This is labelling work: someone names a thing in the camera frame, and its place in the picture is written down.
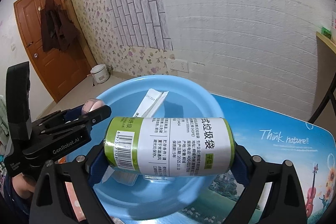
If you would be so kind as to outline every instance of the blue plastic basin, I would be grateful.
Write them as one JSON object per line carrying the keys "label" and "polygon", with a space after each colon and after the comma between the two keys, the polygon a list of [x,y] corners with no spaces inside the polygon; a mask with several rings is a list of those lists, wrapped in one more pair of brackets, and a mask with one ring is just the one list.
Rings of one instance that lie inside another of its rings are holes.
{"label": "blue plastic basin", "polygon": [[[150,75],[120,83],[100,96],[112,109],[112,115],[95,125],[92,140],[67,156],[72,161],[86,155],[93,145],[105,137],[105,130],[115,116],[131,117],[150,89],[169,91],[155,117],[224,117],[214,97],[198,84],[176,76]],[[145,220],[174,213],[191,204],[202,188],[215,176],[181,177],[171,183],[153,183],[139,176],[133,186],[113,178],[94,186],[94,190],[110,216],[121,219]]]}

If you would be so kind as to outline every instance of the screw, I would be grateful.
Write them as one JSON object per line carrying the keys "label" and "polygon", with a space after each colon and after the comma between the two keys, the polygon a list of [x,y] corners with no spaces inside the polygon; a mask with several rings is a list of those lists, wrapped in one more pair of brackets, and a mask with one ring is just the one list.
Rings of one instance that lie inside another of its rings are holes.
{"label": "screw", "polygon": [[77,156],[77,158],[76,158],[76,162],[82,162],[84,160],[85,160],[85,156],[83,156],[83,155]]}
{"label": "screw", "polygon": [[292,166],[293,163],[290,160],[285,160],[285,165],[287,165],[288,167]]}
{"label": "screw", "polygon": [[255,162],[261,162],[261,157],[259,157],[259,156],[253,156],[252,159]]}
{"label": "screw", "polygon": [[52,160],[47,160],[47,161],[45,162],[45,166],[46,166],[46,167],[52,166],[53,163],[54,163],[54,162],[53,162]]}

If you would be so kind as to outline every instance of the barcode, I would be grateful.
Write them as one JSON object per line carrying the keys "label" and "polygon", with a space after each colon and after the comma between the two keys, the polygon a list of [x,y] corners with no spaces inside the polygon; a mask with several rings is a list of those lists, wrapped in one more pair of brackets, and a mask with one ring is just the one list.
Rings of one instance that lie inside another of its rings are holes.
{"label": "barcode", "polygon": [[132,160],[134,132],[117,131],[115,136],[114,158],[122,169],[135,170]]}

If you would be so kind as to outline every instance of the black metal frame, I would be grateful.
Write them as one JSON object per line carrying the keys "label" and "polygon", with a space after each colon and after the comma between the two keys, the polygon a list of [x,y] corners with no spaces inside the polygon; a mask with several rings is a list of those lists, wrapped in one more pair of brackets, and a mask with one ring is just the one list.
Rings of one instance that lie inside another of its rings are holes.
{"label": "black metal frame", "polygon": [[308,120],[309,123],[314,123],[316,121],[316,119],[321,115],[322,111],[327,106],[329,100],[331,101],[331,104],[333,106],[333,109],[336,115],[336,99],[334,96],[335,89],[336,89],[336,73],[334,75],[333,80],[331,81],[330,87],[328,88],[327,93],[325,94],[323,100],[321,101],[317,109],[315,110],[314,114]]}
{"label": "black metal frame", "polygon": [[9,67],[6,102],[12,145],[4,163],[9,176],[23,173],[37,180],[46,160],[59,160],[90,142],[92,126],[110,117],[111,108],[105,105],[81,115],[82,106],[79,106],[32,123],[29,89],[29,62]]}
{"label": "black metal frame", "polygon": [[[65,181],[73,183],[88,224],[113,224],[92,188],[101,181],[107,166],[103,142],[94,146],[87,156],[78,156],[73,162],[54,164],[47,161],[35,188],[30,224],[78,223]],[[236,144],[231,170],[245,190],[223,224],[248,224],[266,182],[272,182],[272,187],[258,224],[307,223],[305,201],[291,161],[285,160],[282,164],[265,162]]]}

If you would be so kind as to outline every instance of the blue table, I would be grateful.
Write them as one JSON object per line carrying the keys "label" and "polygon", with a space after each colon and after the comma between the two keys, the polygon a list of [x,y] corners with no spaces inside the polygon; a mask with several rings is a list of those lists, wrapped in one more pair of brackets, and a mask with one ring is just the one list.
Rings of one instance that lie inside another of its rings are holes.
{"label": "blue table", "polygon": [[[316,197],[308,224],[314,224],[328,206],[335,188],[336,148],[333,136],[325,129],[245,102],[214,95],[228,120],[236,142],[251,155],[260,155],[266,161],[282,163],[289,159],[298,173],[306,201],[315,176]],[[124,220],[126,224],[221,224],[238,200],[244,187],[232,173],[218,175],[212,185],[198,199],[172,215],[144,221]],[[250,223],[258,222],[265,206],[270,184],[264,188]]]}

